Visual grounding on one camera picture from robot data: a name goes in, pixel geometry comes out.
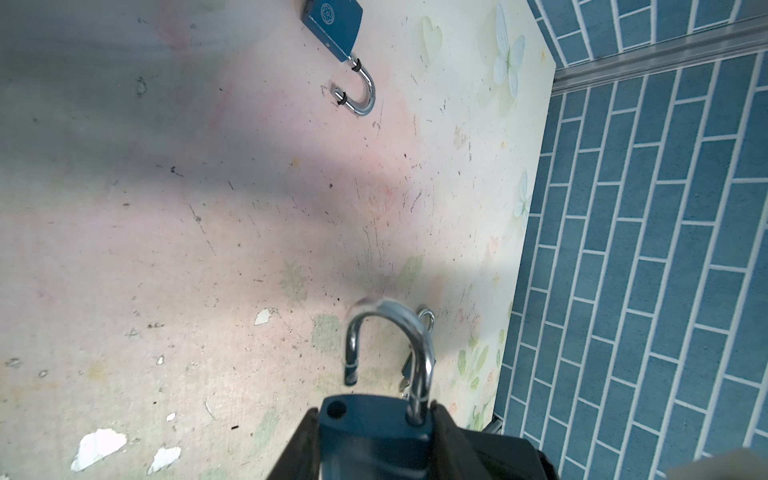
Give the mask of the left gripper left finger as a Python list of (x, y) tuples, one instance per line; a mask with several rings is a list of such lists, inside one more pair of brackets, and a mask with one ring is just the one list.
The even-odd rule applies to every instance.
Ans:
[(319, 410), (310, 408), (281, 453), (268, 480), (318, 480), (321, 466)]

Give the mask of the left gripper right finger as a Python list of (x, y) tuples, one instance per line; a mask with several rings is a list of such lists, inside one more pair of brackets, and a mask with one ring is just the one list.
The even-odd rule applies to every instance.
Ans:
[(458, 427), (448, 410), (430, 405), (434, 430), (429, 458), (430, 479), (556, 479), (548, 457), (531, 442)]

